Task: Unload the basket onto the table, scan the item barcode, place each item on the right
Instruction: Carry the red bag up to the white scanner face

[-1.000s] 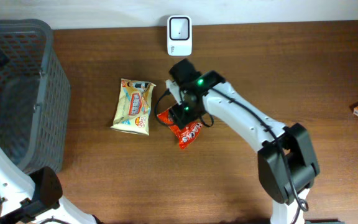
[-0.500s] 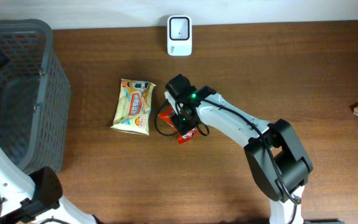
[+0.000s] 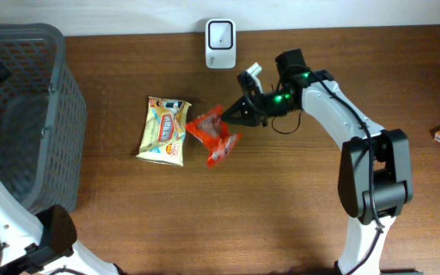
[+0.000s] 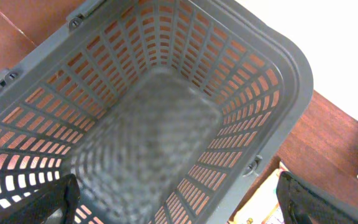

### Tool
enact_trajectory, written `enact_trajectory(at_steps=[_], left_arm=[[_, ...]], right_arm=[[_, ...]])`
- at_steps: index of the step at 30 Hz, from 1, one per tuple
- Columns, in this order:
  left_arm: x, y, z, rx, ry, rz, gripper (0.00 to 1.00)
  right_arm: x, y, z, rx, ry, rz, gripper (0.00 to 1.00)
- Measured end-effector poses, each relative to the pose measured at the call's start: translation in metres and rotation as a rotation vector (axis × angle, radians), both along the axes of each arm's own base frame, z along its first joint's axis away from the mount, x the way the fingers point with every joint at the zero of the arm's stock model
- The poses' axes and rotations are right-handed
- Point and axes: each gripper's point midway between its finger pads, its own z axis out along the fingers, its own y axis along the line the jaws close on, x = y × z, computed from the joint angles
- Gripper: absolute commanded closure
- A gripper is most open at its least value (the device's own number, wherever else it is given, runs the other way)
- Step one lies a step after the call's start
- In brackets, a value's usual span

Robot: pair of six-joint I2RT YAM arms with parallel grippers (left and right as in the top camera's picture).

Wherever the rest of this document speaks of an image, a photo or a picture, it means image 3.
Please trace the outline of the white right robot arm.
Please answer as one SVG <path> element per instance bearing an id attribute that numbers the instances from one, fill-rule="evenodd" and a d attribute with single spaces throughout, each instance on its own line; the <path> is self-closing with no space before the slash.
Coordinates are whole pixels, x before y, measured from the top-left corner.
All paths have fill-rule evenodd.
<path id="1" fill-rule="evenodd" d="M 275 59 L 279 80 L 263 92 L 261 67 L 238 75 L 243 95 L 222 114 L 233 125 L 257 127 L 300 110 L 312 116 L 341 151 L 338 198 L 348 215 L 344 250 L 333 274 L 379 274 L 387 233 L 413 199 L 409 140 L 368 118 L 342 92 L 328 70 L 311 70 L 302 51 Z"/>

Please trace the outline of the red Hacks candy bag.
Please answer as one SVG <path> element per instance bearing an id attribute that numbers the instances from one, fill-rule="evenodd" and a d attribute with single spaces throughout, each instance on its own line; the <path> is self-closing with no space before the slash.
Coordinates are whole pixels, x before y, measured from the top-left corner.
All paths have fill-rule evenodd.
<path id="1" fill-rule="evenodd" d="M 186 130 L 208 149 L 208 167 L 226 159 L 243 137 L 242 133 L 234 134 L 228 130 L 227 123 L 221 118 L 222 114 L 222 106 L 217 105 L 186 124 Z"/>

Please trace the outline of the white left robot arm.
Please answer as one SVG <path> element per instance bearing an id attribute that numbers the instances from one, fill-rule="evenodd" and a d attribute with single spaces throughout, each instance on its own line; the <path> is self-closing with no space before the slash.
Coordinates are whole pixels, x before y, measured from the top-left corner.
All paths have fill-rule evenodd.
<path id="1" fill-rule="evenodd" d="M 0 274 L 118 274 L 82 244 L 87 106 L 53 37 L 0 37 Z"/>

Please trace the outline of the yellow snack bag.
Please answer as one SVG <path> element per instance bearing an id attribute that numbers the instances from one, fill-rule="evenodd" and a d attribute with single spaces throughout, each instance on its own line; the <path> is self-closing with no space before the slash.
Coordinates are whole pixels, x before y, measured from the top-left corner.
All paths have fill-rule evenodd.
<path id="1" fill-rule="evenodd" d="M 135 157 L 182 167 L 186 116 L 190 106 L 189 102 L 179 99 L 149 96 L 144 132 Z"/>

